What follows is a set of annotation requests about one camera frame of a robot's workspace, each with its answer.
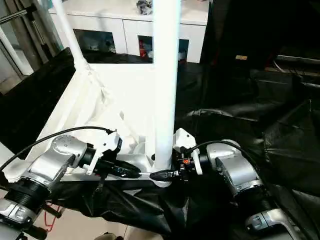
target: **red cable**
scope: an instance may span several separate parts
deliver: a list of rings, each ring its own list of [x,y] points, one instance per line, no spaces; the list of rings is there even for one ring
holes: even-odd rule
[[[52,220],[52,223],[51,223],[51,224],[48,224],[48,223],[47,223],[47,212],[44,211],[44,224],[45,224],[46,227],[49,227],[49,229],[48,229],[48,228],[46,229],[46,231],[47,231],[48,233],[50,233],[50,232],[52,231],[52,229],[54,228],[56,219],[57,219],[57,217],[55,216],[55,217],[53,218],[53,220]]]

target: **white cabinet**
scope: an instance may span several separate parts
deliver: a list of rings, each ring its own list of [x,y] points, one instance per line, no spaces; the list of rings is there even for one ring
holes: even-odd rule
[[[58,16],[56,14],[51,14],[51,18],[59,34],[59,37],[63,46],[65,48],[68,47],[69,44],[61,28],[61,24],[58,19]],[[101,32],[108,33],[109,38],[113,40],[112,44],[114,44],[115,52],[117,54],[127,53],[124,25],[121,19],[68,15],[68,21],[71,27],[75,30],[78,41],[79,41],[78,37],[81,34],[79,30],[82,30],[83,32],[82,34],[88,33],[89,36],[87,36],[87,38],[90,38],[90,37],[93,38],[95,36],[94,32],[89,32],[89,31],[99,32],[100,38],[104,37],[103,35],[101,35]]]
[[[128,54],[140,55],[139,37],[153,34],[150,21],[123,20],[126,48]],[[206,26],[180,24],[180,39],[188,40],[186,61],[199,63]]]
[[[113,40],[116,53],[139,56],[139,40],[152,37],[153,23],[152,15],[139,15],[134,3],[134,0],[67,0],[63,7],[82,49],[88,48],[87,39],[97,38],[96,43],[91,44],[90,48],[101,50],[106,46],[103,41],[100,43],[99,39],[104,38]],[[181,4],[181,52],[186,54],[187,62],[199,63],[208,20],[209,1],[183,0]],[[63,46],[68,47],[55,9],[50,9],[49,13]]]

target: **red object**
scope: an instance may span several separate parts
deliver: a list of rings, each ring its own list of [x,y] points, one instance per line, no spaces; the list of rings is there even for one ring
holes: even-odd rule
[[[57,217],[55,216],[55,217],[53,218],[53,220],[52,220],[52,223],[51,223],[51,224],[48,224],[48,223],[47,223],[47,212],[44,211],[44,224],[45,224],[46,227],[49,227],[49,228],[46,229],[46,231],[47,231],[48,233],[50,233],[50,232],[52,231],[52,229],[54,228],[56,219],[57,219]]]
[[[145,58],[147,56],[147,51],[144,48],[144,42],[139,40],[140,57]]]

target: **white metal frame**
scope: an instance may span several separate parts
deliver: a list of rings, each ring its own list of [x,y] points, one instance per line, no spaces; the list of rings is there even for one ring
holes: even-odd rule
[[[65,128],[83,126],[88,123],[107,128],[109,124],[115,124],[116,127],[123,126],[123,129],[127,127],[130,133],[134,133],[138,129],[140,131],[139,137],[145,136],[145,141],[140,142],[139,140],[139,144],[145,143],[145,152],[132,154],[125,151],[118,155],[118,159],[136,165],[144,173],[170,169],[181,1],[153,1],[155,8],[153,10],[153,64],[88,64],[67,19],[62,0],[53,0],[52,2],[59,20],[62,22],[61,27],[68,40],[76,71],[42,129],[39,138]],[[121,117],[122,110],[125,113],[124,118]],[[98,122],[97,119],[101,115],[102,119]],[[130,124],[135,124],[133,131],[130,129]],[[103,131],[93,130],[77,131],[71,134],[81,141],[92,143],[94,146],[97,143],[101,144],[101,139],[106,135]],[[14,182],[19,178],[17,170],[23,170],[22,165],[27,166],[33,162],[46,151],[49,145],[50,141],[33,147],[26,160],[17,163],[20,168],[15,164],[7,167],[4,170],[7,179]],[[155,153],[154,163],[150,160],[150,153]],[[84,175],[83,171],[80,168],[72,173],[69,172],[64,177],[65,181],[99,179],[94,175]],[[137,180],[146,179],[150,180],[148,174],[143,174]],[[110,176],[107,180],[117,180],[117,178]],[[169,182],[154,182],[160,187],[167,187],[170,184]]]
[[[15,64],[17,65],[17,67],[19,68],[19,70],[21,71],[22,75],[31,75],[33,73],[33,70],[31,67],[27,67],[19,58],[18,54],[16,53],[16,51],[14,50],[14,48],[12,47],[9,39],[7,38],[6,34],[4,33],[4,31],[2,30],[2,28],[0,27],[0,41],[2,42],[2,44],[4,45],[5,49],[8,51],[9,55],[11,56],[11,58],[13,59],[13,61],[15,62]]]

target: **black cloth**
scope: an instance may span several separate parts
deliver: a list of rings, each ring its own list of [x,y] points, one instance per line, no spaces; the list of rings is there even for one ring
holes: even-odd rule
[[[90,54],[91,58],[86,55],[89,62],[145,61],[126,55]],[[1,142],[5,139],[11,146],[25,146],[36,139],[73,74],[72,58],[66,59],[51,62],[48,74],[44,69],[22,83],[30,84],[29,88],[18,85],[13,89],[15,96],[9,93],[9,98],[1,98],[0,109],[12,111],[6,116],[10,118],[1,131]],[[45,88],[47,81],[52,84]],[[277,203],[312,240],[320,239],[319,90],[319,79],[314,77],[221,71],[195,63],[178,67],[175,128],[184,128],[198,143],[237,141],[253,157]],[[50,91],[54,93],[47,103],[38,97]],[[40,123],[29,125],[37,117],[42,119]],[[61,182],[50,200],[88,217],[103,217],[172,239],[257,239],[245,231],[228,188],[216,174],[185,184],[173,182],[167,188],[150,181],[108,181],[102,193],[95,193],[97,184]]]

